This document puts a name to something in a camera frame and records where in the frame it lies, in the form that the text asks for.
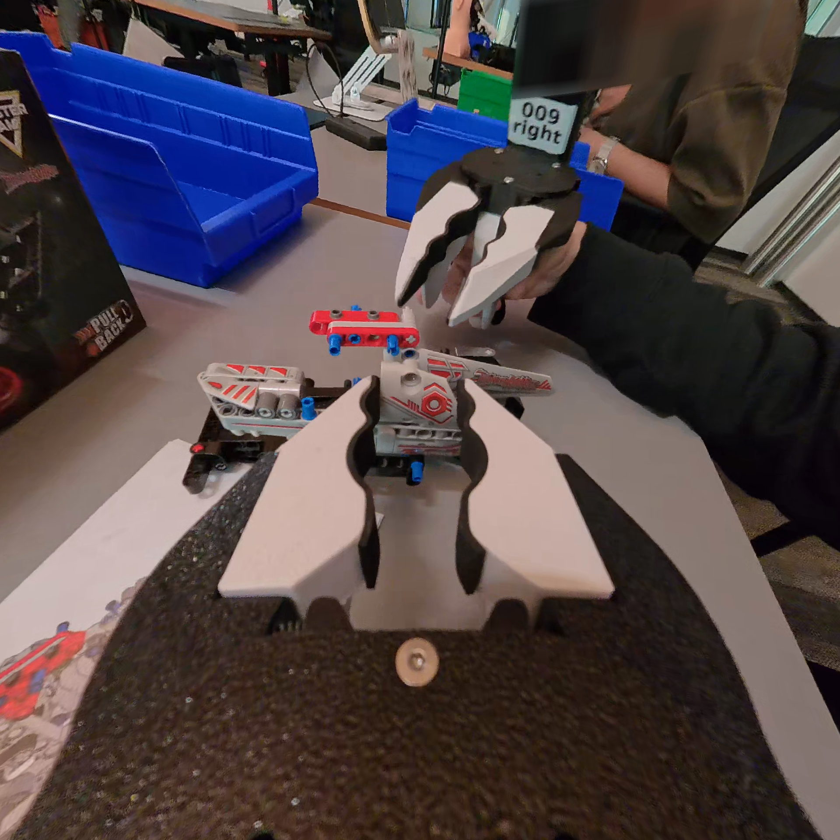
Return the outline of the grey red toy truck model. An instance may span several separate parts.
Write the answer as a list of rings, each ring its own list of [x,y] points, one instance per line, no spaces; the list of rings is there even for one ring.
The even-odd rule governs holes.
[[[342,386],[316,386],[302,369],[284,365],[213,363],[197,376],[209,411],[190,447],[182,480],[193,495],[208,477],[238,464],[253,464],[277,450],[346,393]],[[457,382],[472,381],[516,418],[526,395],[550,394],[548,374],[499,365],[492,349],[473,355],[406,350],[386,355],[380,372],[380,420],[374,429],[374,471],[422,482],[428,456],[459,462]]]

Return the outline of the red toy beam assembly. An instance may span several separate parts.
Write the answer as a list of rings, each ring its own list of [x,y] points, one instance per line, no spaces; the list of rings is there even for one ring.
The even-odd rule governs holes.
[[[325,338],[332,357],[338,357],[345,348],[380,349],[396,357],[404,351],[418,350],[421,342],[410,308],[316,310],[308,328],[310,333]]]

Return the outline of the pale cardboard sheet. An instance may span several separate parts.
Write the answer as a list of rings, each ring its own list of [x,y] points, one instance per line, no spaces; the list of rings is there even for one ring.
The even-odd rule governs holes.
[[[163,67],[169,58],[183,58],[179,49],[136,17],[129,20],[122,55],[158,67]]]

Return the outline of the black rectangular device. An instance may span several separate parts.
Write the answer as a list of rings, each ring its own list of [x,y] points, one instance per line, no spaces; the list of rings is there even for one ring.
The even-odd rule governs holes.
[[[330,116],[324,123],[328,132],[346,140],[364,151],[387,150],[385,134],[373,129],[366,123],[357,122],[346,117]]]

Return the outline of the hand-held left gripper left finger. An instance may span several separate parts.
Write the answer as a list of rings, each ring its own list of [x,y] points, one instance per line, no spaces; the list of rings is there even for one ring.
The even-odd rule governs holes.
[[[381,380],[365,377],[279,447],[220,578],[229,599],[286,597],[305,613],[375,588],[381,548],[365,476],[374,466]]]

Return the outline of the printed paper strip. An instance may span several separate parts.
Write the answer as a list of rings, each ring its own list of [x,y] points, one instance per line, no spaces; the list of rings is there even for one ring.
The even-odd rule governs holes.
[[[399,29],[395,36],[396,57],[400,72],[402,102],[417,98],[417,73],[415,69],[415,39],[408,29]]]

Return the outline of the person's right forearm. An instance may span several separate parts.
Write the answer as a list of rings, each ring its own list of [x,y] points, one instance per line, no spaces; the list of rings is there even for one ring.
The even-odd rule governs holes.
[[[730,302],[687,263],[578,224],[570,266],[529,320],[615,388],[674,416],[749,496],[839,548],[839,330]]]

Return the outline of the small blue storage bin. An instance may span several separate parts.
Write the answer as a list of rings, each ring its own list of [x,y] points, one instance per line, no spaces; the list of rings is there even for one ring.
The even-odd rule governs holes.
[[[437,170],[484,147],[508,142],[508,124],[445,106],[425,110],[411,100],[386,118],[386,196],[388,217],[410,222],[425,181]],[[623,183],[587,171],[589,147],[578,142],[570,160],[583,195],[581,220],[610,230],[623,197]]]

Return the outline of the white laptop stand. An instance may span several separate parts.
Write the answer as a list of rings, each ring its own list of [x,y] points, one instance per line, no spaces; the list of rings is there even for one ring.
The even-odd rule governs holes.
[[[368,47],[332,90],[331,100],[325,105],[327,110],[337,117],[350,117],[372,123],[383,121],[387,108],[363,99],[362,92],[390,58],[391,54],[378,54],[372,47]]]

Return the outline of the white instruction booklet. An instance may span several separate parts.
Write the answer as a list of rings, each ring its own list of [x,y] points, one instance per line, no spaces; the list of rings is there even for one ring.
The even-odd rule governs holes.
[[[104,648],[145,579],[250,469],[182,480],[174,440],[97,509],[1,607],[1,838],[11,838],[53,770]]]

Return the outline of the person's right hand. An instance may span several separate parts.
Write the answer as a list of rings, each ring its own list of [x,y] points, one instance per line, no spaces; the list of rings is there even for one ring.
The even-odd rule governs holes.
[[[543,251],[536,258],[531,272],[515,287],[510,289],[503,300],[532,300],[548,294],[560,281],[563,274],[572,266],[578,256],[582,239],[588,224],[577,222],[566,244],[558,248]],[[442,297],[452,306],[464,284],[471,268],[474,236],[467,237],[463,248],[448,268]]]

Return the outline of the brown background desk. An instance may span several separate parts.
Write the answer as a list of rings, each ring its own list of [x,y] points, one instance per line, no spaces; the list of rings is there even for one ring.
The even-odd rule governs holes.
[[[291,92],[290,58],[304,57],[310,41],[329,44],[332,40],[327,30],[310,26],[308,16],[289,18],[215,2],[136,1],[129,5],[185,58],[202,56],[211,44],[222,40],[227,50],[261,60],[272,97]]]

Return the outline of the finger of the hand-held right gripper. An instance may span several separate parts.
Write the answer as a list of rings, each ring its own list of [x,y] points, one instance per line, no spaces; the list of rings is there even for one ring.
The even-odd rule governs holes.
[[[533,267],[539,238],[552,217],[553,210],[540,205],[478,215],[470,268],[450,309],[450,327],[474,318],[483,329],[490,324],[497,302]]]
[[[395,304],[419,293],[425,308],[441,296],[448,270],[476,227],[480,190],[467,181],[427,181],[420,193],[395,277]]]

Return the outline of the black toy set box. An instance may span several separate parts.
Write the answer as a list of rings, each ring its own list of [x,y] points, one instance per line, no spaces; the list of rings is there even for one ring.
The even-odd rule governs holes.
[[[1,70],[4,432],[146,322],[23,57]]]

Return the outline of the green bin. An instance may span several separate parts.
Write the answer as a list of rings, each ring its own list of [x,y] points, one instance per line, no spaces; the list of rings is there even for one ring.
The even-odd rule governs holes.
[[[511,79],[464,68],[458,87],[459,111],[507,122],[511,107]]]

